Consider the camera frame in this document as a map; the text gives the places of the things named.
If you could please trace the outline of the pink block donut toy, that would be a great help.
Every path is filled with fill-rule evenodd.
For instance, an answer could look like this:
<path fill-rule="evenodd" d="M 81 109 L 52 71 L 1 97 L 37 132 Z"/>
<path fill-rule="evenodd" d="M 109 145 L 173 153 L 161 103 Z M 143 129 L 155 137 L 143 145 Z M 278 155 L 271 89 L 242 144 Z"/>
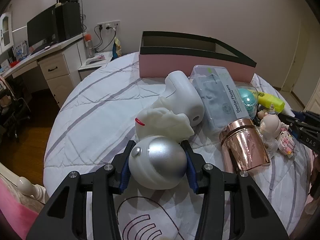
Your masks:
<path fill-rule="evenodd" d="M 295 142 L 292 135 L 288 132 L 286 128 L 281 128 L 280 134 L 278 136 L 278 150 L 288 158 L 293 156 L 295 150 Z"/>

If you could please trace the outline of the pink black storage box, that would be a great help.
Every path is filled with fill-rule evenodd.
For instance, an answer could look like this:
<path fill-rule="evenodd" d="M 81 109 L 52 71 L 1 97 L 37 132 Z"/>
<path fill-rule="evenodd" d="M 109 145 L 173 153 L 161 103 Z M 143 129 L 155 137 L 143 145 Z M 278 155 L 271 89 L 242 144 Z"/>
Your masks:
<path fill-rule="evenodd" d="M 139 49 L 140 77 L 166 77 L 176 70 L 190 76 L 196 65 L 225 67 L 233 80 L 249 83 L 257 63 L 212 37 L 143 31 Z"/>

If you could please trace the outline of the white sculpted figurine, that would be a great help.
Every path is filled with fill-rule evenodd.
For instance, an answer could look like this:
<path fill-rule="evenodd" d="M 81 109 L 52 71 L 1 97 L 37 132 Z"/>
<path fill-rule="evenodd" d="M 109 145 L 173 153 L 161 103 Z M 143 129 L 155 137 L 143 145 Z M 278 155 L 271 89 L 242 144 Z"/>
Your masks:
<path fill-rule="evenodd" d="M 189 118 L 184 113 L 175 114 L 169 100 L 162 96 L 137 114 L 135 130 L 139 141 L 162 135 L 180 143 L 194 135 Z"/>

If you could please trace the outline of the bottle with orange cap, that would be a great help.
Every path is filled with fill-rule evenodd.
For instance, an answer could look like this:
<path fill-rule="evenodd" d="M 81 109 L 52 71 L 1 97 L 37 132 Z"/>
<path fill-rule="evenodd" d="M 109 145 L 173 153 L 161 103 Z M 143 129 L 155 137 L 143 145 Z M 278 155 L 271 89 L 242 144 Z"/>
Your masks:
<path fill-rule="evenodd" d="M 84 41 L 86 46 L 86 53 L 88 58 L 93 58 L 95 56 L 94 46 L 91 34 L 84 35 Z"/>

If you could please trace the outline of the yellow blue snack bag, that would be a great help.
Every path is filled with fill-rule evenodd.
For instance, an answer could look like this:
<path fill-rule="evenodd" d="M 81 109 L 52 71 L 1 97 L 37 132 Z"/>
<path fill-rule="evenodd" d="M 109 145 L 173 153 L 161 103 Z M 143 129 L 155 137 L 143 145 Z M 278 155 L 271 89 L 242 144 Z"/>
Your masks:
<path fill-rule="evenodd" d="M 122 51 L 121 51 L 120 40 L 117 37 L 115 37 L 113 47 L 112 47 L 112 59 L 117 59 L 121 57 L 121 55 L 122 55 Z"/>

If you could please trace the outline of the white striped tablecloth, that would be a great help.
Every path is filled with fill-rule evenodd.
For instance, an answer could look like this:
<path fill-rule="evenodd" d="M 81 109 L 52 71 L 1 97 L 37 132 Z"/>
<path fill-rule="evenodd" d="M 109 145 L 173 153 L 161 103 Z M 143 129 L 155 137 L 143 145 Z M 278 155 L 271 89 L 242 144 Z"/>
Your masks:
<path fill-rule="evenodd" d="M 122 56 L 81 81 L 60 109 L 44 156 L 44 187 L 53 194 L 71 171 L 93 172 L 135 138 L 135 117 L 163 93 L 163 79 L 141 79 L 138 54 Z M 289 236 L 301 230 L 310 187 L 311 150 L 296 143 L 292 157 L 276 152 L 253 173 Z M 114 198 L 125 239 L 194 239 L 203 197 L 183 179 L 153 191 L 131 179 Z"/>

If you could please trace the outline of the white glass-door cabinet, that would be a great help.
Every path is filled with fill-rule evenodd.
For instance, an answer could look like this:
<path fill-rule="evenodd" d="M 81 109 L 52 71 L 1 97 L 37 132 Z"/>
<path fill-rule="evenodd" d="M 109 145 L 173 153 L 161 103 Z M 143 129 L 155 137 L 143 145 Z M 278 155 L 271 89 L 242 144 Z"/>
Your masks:
<path fill-rule="evenodd" d="M 12 37 L 11 12 L 5 12 L 1 15 L 1 53 L 4 53 L 14 45 Z"/>

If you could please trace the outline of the low white side cabinet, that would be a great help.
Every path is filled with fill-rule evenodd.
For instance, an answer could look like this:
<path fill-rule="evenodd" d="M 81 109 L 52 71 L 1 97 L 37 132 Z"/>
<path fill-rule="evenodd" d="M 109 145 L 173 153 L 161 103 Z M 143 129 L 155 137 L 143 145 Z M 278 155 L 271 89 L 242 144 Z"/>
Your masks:
<path fill-rule="evenodd" d="M 99 69 L 102 66 L 107 65 L 112 60 L 112 52 L 102 52 L 96 54 L 93 58 L 87 59 L 82 66 L 78 69 L 80 80 L 89 76 L 92 72 Z"/>

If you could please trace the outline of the white silver round gadget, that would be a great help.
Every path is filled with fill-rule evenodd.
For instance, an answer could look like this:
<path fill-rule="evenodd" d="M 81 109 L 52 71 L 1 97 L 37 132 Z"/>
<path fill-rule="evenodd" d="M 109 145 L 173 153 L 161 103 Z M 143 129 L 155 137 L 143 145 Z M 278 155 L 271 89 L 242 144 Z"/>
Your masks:
<path fill-rule="evenodd" d="M 129 155 L 129 169 L 137 183 L 152 190 L 176 187 L 187 168 L 183 148 L 165 136 L 151 136 L 138 142 Z"/>

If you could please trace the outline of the small doll figure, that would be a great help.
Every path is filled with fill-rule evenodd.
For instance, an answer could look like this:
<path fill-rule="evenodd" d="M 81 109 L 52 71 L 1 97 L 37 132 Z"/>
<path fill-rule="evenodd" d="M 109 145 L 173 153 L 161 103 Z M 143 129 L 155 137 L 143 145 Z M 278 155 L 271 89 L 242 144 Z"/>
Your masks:
<path fill-rule="evenodd" d="M 259 132 L 268 153 L 273 153 L 278 148 L 277 137 L 280 135 L 282 123 L 279 120 L 274 105 L 271 104 L 268 111 L 260 110 L 257 113 L 260 119 Z"/>

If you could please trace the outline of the wall power socket strip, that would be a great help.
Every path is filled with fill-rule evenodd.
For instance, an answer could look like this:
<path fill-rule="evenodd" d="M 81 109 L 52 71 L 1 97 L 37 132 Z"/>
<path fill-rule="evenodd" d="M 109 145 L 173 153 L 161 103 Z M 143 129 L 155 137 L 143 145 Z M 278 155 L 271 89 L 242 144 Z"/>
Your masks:
<path fill-rule="evenodd" d="M 98 23 L 97 26 L 102 26 L 104 29 L 112 28 L 114 30 L 117 30 L 117 28 L 120 26 L 120 20 Z"/>

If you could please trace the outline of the clear dental flossers box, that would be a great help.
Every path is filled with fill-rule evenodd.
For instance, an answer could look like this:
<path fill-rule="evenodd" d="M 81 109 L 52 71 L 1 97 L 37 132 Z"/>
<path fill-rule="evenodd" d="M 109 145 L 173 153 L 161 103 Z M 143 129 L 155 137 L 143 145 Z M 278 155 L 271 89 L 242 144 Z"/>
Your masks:
<path fill-rule="evenodd" d="M 204 124 L 212 133 L 220 133 L 228 124 L 249 118 L 236 85 L 225 67 L 196 65 L 191 83 L 204 105 Z"/>

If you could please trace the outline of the white desk with drawers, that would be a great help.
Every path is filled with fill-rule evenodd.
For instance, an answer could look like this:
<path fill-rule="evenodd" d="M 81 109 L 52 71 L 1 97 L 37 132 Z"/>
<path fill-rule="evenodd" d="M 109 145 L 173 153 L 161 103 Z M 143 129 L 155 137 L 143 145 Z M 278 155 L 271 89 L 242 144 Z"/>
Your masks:
<path fill-rule="evenodd" d="M 3 77 L 16 78 L 39 67 L 59 107 L 81 82 L 79 68 L 86 61 L 85 44 L 81 34 L 36 52 L 6 71 Z"/>

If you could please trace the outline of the black computer monitor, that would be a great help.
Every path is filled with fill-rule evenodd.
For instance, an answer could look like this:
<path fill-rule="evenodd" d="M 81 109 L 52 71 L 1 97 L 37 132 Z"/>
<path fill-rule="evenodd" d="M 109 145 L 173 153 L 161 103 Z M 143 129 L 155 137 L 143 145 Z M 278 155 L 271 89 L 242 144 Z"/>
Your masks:
<path fill-rule="evenodd" d="M 45 40 L 45 44 L 56 41 L 54 9 L 55 5 L 52 5 L 28 21 L 27 38 L 29 47 L 33 47 L 43 40 Z"/>

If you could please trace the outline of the white ear-shaped device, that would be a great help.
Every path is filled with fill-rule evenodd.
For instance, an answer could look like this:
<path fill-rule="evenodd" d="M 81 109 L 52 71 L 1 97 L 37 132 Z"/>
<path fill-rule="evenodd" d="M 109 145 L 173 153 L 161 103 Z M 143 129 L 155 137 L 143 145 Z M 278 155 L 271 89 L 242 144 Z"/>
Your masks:
<path fill-rule="evenodd" d="M 184 72 L 176 70 L 165 78 L 165 90 L 160 95 L 166 98 L 175 114 L 185 114 L 191 127 L 197 126 L 204 116 L 204 105 Z"/>

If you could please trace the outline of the rose gold metallic cup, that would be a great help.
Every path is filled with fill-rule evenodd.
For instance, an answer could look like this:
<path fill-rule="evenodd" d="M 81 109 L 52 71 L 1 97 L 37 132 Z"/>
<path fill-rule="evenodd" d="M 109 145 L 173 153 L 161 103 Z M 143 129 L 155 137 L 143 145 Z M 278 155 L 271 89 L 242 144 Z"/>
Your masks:
<path fill-rule="evenodd" d="M 227 172 L 248 172 L 270 164 L 263 140 L 250 119 L 231 122 L 220 132 L 219 139 Z"/>

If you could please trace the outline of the yellow highlighter marker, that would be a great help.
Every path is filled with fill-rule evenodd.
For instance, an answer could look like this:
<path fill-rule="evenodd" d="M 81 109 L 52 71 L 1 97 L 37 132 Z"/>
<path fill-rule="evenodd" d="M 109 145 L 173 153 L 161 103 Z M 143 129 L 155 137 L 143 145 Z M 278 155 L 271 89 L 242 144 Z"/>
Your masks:
<path fill-rule="evenodd" d="M 283 100 L 264 92 L 258 93 L 258 103 L 266 108 L 270 108 L 271 105 L 273 105 L 274 110 L 278 113 L 281 113 L 285 108 L 285 102 Z"/>

